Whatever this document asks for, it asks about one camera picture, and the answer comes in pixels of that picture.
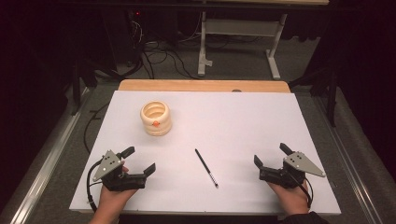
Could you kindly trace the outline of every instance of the dark wall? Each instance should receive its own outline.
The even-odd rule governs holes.
[[[0,211],[64,112],[70,59],[40,5],[0,6]]]
[[[374,150],[396,179],[396,5],[370,1],[359,14],[340,13],[308,66],[307,74],[336,57],[338,84]]]

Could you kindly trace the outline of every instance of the human hand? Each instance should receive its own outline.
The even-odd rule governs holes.
[[[269,183],[267,184],[277,195],[280,204],[287,213],[288,216],[295,214],[307,214],[309,213],[306,194],[299,188],[284,189],[282,186]],[[307,189],[306,182],[304,181],[303,187]]]
[[[128,168],[122,167],[122,171],[128,172]],[[125,204],[136,192],[137,189],[110,191],[105,186],[102,186],[99,205],[90,224],[114,223],[119,218]]]

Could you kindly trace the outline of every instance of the cable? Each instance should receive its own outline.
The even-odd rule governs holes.
[[[154,70],[152,69],[152,65],[151,65],[151,61],[149,60],[149,56],[147,55],[147,53],[145,51],[143,51],[143,55],[145,55],[146,60],[148,61],[149,64],[149,68],[151,70],[151,75],[149,74],[149,70],[147,69],[147,67],[145,66],[145,64],[143,63],[144,68],[146,69],[147,73],[148,73],[148,77],[151,79],[154,79]]]
[[[140,24],[137,23],[137,22],[135,22],[135,21],[131,21],[131,25],[132,25],[132,24],[134,24],[134,34],[131,36],[131,38],[132,38],[132,43],[133,43],[133,44],[134,44],[134,37],[135,37],[135,35],[136,35],[136,33],[137,33],[137,28],[139,28],[139,33],[140,33],[140,35],[139,35],[139,40],[138,40],[137,43],[136,43],[136,45],[138,45],[138,44],[140,44],[140,42],[142,41],[143,29],[142,29],[142,27],[140,26]]]
[[[101,182],[96,182],[96,183],[90,184],[90,187],[92,187],[93,185],[102,184],[102,183],[103,183],[102,181]]]
[[[314,201],[314,189],[312,188],[311,182],[307,178],[305,178],[306,182],[308,182],[309,188],[311,188],[311,202]]]
[[[182,42],[189,41],[189,40],[192,40],[192,39],[195,39],[195,38],[201,36],[201,35],[198,35],[198,34],[197,34],[201,19],[202,19],[202,12],[199,14],[198,22],[197,22],[197,25],[196,25],[195,30],[194,30],[194,32],[192,33],[192,35],[190,35],[190,37],[188,37],[188,38],[186,38],[186,39],[178,40],[177,42],[178,42],[178,43],[182,43]]]
[[[160,44],[157,44],[157,46],[155,48],[152,48],[150,50],[144,50],[145,52],[145,56],[147,56],[147,61],[150,63],[150,65],[153,64],[159,64],[159,63],[163,63],[166,61],[166,59],[169,57],[171,57],[174,61],[174,66],[177,70],[177,72],[182,75],[183,77],[188,77],[188,78],[193,78],[193,79],[200,79],[198,77],[194,77],[190,74],[190,72],[186,69],[184,62],[181,60],[181,58],[178,56],[178,54],[172,50],[172,49],[161,49]],[[159,61],[159,62],[153,62],[152,60],[150,60],[149,58],[151,56],[153,56],[154,54],[158,54],[161,53],[164,55],[164,57]],[[177,68],[177,60],[179,60],[181,62],[182,68],[183,68],[183,72],[181,72],[178,68]]]
[[[108,75],[109,77],[101,76],[101,75],[99,75],[99,74],[95,74],[95,75],[96,75],[97,77],[103,78],[103,79],[113,79],[113,78],[115,78],[115,79],[118,79],[119,81],[122,81],[122,80],[124,80],[126,77],[130,76],[131,74],[137,72],[141,67],[142,67],[142,62],[141,62],[141,60],[139,59],[139,60],[137,60],[137,63],[136,63],[136,65],[134,66],[134,68],[132,68],[131,70],[129,70],[128,72],[126,72],[126,73],[124,73],[124,74],[119,74],[118,72],[113,71],[113,70],[110,70],[110,69],[107,69],[106,71],[103,71],[103,69],[99,68],[98,70],[103,71],[103,72],[104,72],[106,75]]]
[[[158,49],[160,47],[160,42],[158,42],[157,40],[147,42],[146,46],[151,45],[151,44],[156,44],[156,46],[153,48],[150,48],[150,49],[146,49],[146,51],[151,51],[154,49]]]
[[[242,40],[242,39],[233,38],[234,36],[240,36],[240,35],[209,35],[208,36],[208,41],[206,41],[205,46],[210,48],[210,49],[223,49],[229,44],[234,44],[234,43],[237,43],[237,44],[253,43],[253,42],[257,42],[257,41],[263,39],[263,36],[255,36],[251,40]],[[225,43],[223,43],[219,47],[212,47],[212,46],[209,45],[210,44],[210,39],[212,39],[212,41],[217,41],[217,42],[225,41]]]
[[[88,144],[87,144],[87,131],[88,131],[88,127],[90,126],[91,122],[94,119],[99,119],[96,117],[96,115],[103,110],[106,106],[108,106],[110,104],[110,102],[106,103],[105,105],[103,105],[102,107],[100,107],[98,110],[92,110],[90,112],[94,112],[92,117],[90,118],[90,120],[88,121],[87,125],[85,126],[85,130],[84,130],[84,135],[83,135],[83,139],[84,139],[84,147],[87,150],[88,154],[91,154],[90,149],[88,148]]]
[[[96,166],[98,166],[101,162],[102,162],[102,160],[97,161],[97,162],[91,167],[91,169],[88,171],[88,174],[87,174],[87,196],[88,196],[88,203],[90,204],[91,209],[92,209],[93,212],[96,212],[97,207],[96,207],[96,204],[95,204],[95,202],[93,201],[93,197],[92,197],[92,195],[91,195],[90,179],[91,179],[91,173],[92,173],[93,169],[94,169]]]
[[[286,172],[286,174],[288,174],[288,175],[298,184],[298,187],[300,187],[300,189],[305,193],[306,197],[308,198],[308,208],[311,208],[311,204],[312,204],[312,200],[313,200],[313,198],[311,198],[311,195],[309,195],[308,191],[306,191],[306,189],[304,188],[304,186],[303,186],[302,184],[300,184],[300,183],[296,180],[296,178],[294,178],[294,176],[293,176],[292,174],[290,174],[289,172]]]

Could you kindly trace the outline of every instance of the white tabletop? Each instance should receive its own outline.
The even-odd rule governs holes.
[[[171,110],[173,127],[164,136],[146,134],[139,117],[141,107],[153,100],[167,103]],[[154,162],[157,170],[124,213],[280,215],[277,197],[259,179],[253,162],[257,155],[265,166],[281,168],[286,155],[280,143],[302,151],[324,170],[292,93],[115,91],[70,209],[90,212],[85,188],[89,168],[107,150],[118,153],[133,146],[135,153],[125,160],[130,174],[140,174]],[[312,210],[340,214],[328,179],[307,178],[315,191]],[[91,187],[96,204],[100,188]]]

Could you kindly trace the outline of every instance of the black gripper mount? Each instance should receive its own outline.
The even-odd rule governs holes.
[[[152,163],[143,174],[129,175],[122,171],[121,158],[125,159],[134,153],[134,147],[128,147],[117,155],[109,150],[102,158],[102,162],[96,171],[93,181],[102,179],[111,191],[123,191],[127,189],[143,189],[146,186],[147,178],[155,172],[155,163]]]
[[[262,161],[254,155],[254,163],[260,169],[260,180],[280,185],[285,189],[294,189],[303,184],[305,173],[326,176],[303,153],[292,151],[284,143],[281,143],[279,148],[287,155],[283,160],[283,167],[280,169],[263,166]]]

